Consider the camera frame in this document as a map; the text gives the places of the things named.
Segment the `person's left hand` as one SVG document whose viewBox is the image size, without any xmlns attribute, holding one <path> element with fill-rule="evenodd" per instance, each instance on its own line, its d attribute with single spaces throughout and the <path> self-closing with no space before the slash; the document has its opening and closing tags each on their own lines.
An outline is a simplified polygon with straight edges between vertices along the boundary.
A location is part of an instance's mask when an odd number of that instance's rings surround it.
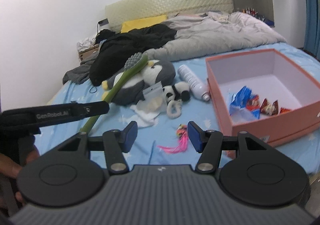
<svg viewBox="0 0 320 225">
<path fill-rule="evenodd" d="M 26 158 L 26 163 L 29 163 L 39 157 L 40 157 L 40 153 L 37 147 L 33 145 L 33 150 L 29 152 Z M 1 153 L 1 174 L 9 178 L 16 179 L 21 169 L 22 167 L 19 164 L 15 163 L 12 159 L 10 159 L 9 157 Z M 24 204 L 24 199 L 19 191 L 16 192 L 15 197 L 16 197 L 16 200 L 18 200 L 18 202 Z M 1 196 L 1 209 L 7 209 L 3 196 Z"/>
</svg>

